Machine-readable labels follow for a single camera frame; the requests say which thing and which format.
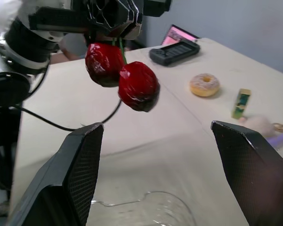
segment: small box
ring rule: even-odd
[[[237,100],[232,112],[234,119],[240,119],[243,116],[243,112],[249,102],[251,91],[249,89],[240,89]]]

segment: cherry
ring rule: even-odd
[[[92,43],[88,47],[85,63],[95,83],[103,87],[118,86],[119,72],[125,65],[119,47]]]
[[[149,112],[156,105],[159,92],[154,72],[144,63],[133,62],[120,71],[118,95],[133,110]]]

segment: gray wall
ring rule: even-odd
[[[173,0],[170,12],[145,18],[140,41],[159,45],[171,24],[283,72],[283,0]]]

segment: donut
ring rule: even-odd
[[[190,90],[193,94],[200,97],[209,97],[214,95],[220,89],[218,79],[211,74],[200,74],[192,78]]]

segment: glass bowl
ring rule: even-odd
[[[189,207],[167,192],[122,204],[92,201],[89,219],[92,226],[196,226]]]

